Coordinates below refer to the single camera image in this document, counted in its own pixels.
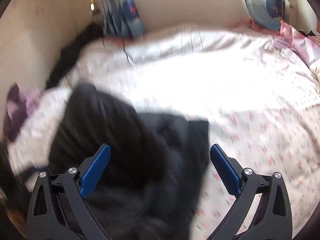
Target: silver bolt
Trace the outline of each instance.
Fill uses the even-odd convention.
[[[47,173],[46,173],[45,171],[43,171],[43,172],[41,172],[41,173],[39,174],[39,177],[40,177],[40,178],[44,178],[46,175],[47,175]]]
[[[70,174],[74,174],[74,173],[77,172],[77,168],[70,168],[70,169],[68,170],[68,172],[69,172]]]
[[[251,175],[253,173],[253,171],[251,169],[244,169],[244,173],[247,175]]]
[[[277,179],[281,179],[282,176],[281,176],[281,174],[280,174],[279,172],[276,172],[276,173],[275,173],[275,177],[276,177]]]

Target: white cloth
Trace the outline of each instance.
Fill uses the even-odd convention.
[[[176,31],[169,36],[165,31],[154,33],[125,51],[105,52],[95,42],[61,84],[75,86],[79,80],[87,80],[132,104],[138,112],[208,119],[210,144],[219,143],[228,156],[258,174],[282,173],[296,235],[320,199],[320,83],[316,74],[290,50],[274,49],[271,36],[249,30],[202,30],[198,25],[195,30],[186,24],[172,29]],[[58,115],[63,115],[69,93],[66,88],[65,94],[60,94],[59,106],[54,106],[57,113],[45,113],[40,107],[43,115],[28,120],[10,145],[15,172],[21,169],[17,162],[22,156],[33,163],[38,163],[39,153],[43,160],[47,158],[53,131],[62,118]],[[47,134],[42,126],[34,139],[32,126],[39,122],[49,123],[52,132]],[[37,140],[41,133],[45,138]],[[209,165],[191,239],[206,239],[234,200]],[[240,232],[248,228],[258,201],[259,196]]]

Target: patterned curtain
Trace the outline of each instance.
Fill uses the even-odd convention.
[[[134,0],[100,0],[105,35],[138,38],[143,35]]]
[[[280,29],[281,20],[289,21],[290,0],[245,0],[251,17],[271,30]]]

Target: blue pad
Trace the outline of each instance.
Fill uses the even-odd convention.
[[[111,157],[111,150],[108,145],[105,145],[89,166],[81,179],[80,195],[85,198],[96,187],[103,171],[108,165]]]
[[[210,159],[216,168],[228,193],[235,197],[241,194],[240,178],[230,165],[228,157],[218,144],[212,145],[210,149]]]

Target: purple cloth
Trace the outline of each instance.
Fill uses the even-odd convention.
[[[7,113],[4,117],[3,132],[7,139],[13,142],[20,132],[27,117],[35,112],[41,99],[38,89],[21,92],[14,84],[7,95]]]
[[[304,64],[307,65],[307,63],[305,62],[305,60],[303,59],[302,55],[295,49],[295,47],[293,47],[289,42],[287,42],[283,37],[278,36],[276,38],[274,38],[273,43],[272,43],[273,47],[275,47],[276,49],[290,49],[292,50],[302,61]]]

